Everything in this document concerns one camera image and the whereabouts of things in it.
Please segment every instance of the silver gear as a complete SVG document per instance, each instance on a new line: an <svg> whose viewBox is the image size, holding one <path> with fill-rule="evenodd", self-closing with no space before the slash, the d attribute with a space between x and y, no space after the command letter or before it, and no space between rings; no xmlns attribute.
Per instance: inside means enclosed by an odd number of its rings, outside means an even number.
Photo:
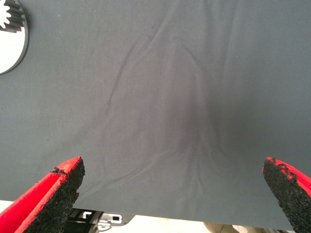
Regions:
<svg viewBox="0 0 311 233"><path fill-rule="evenodd" d="M0 30L10 33L21 31L24 27L24 12L17 0L0 0Z"/></svg>

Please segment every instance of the gear teeth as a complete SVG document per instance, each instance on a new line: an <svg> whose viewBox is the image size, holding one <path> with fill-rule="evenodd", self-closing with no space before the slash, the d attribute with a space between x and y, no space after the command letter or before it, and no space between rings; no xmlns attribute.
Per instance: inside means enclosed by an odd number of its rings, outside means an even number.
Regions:
<svg viewBox="0 0 311 233"><path fill-rule="evenodd" d="M25 20L22 17L24 12L21 6L15 0L6 0L4 6L10 7L7 13L9 13L11 17L7 17L9 23L4 23L5 28L0 26L0 30L10 33L20 32L21 27L24 27L23 21Z"/></svg>

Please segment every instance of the textured rubber surface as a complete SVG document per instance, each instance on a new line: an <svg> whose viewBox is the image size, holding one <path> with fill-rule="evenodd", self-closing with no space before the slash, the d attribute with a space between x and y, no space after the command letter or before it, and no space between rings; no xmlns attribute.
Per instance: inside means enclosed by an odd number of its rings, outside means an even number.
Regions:
<svg viewBox="0 0 311 233"><path fill-rule="evenodd" d="M311 197L285 163L267 159L263 175L296 233L311 232Z"/></svg>
<svg viewBox="0 0 311 233"><path fill-rule="evenodd" d="M72 205L79 196L77 189L82 183L84 174L85 169L81 160L76 168L67 175L67 180L56 190L35 220L25 230L25 233L63 232Z"/></svg>

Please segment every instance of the gray fabric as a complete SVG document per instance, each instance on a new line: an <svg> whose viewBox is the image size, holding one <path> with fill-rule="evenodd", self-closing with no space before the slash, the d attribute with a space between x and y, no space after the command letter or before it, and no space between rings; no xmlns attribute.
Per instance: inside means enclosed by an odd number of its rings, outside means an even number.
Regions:
<svg viewBox="0 0 311 233"><path fill-rule="evenodd" d="M0 199L82 156L75 207L290 229L266 156L310 174L310 0L28 0L0 76Z"/></svg>

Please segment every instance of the red plastic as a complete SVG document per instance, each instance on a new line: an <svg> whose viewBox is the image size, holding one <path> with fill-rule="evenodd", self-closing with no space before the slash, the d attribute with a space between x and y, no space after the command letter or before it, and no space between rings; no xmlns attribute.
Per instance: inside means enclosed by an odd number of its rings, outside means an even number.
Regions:
<svg viewBox="0 0 311 233"><path fill-rule="evenodd" d="M268 157L267 160L274 161L272 157ZM281 161L281 160L275 160L276 165L280 166L282 169L282 172L287 175L289 179L292 179L293 176L290 173L294 173L297 176L297 183L298 185L303 188L307 194L311 197L311 178L302 173L301 171L297 170L293 166Z"/></svg>
<svg viewBox="0 0 311 233"><path fill-rule="evenodd" d="M59 170L68 174L82 160L75 157L61 163ZM66 174L48 173L0 214L0 232L22 233L42 210L45 203L67 179Z"/></svg>

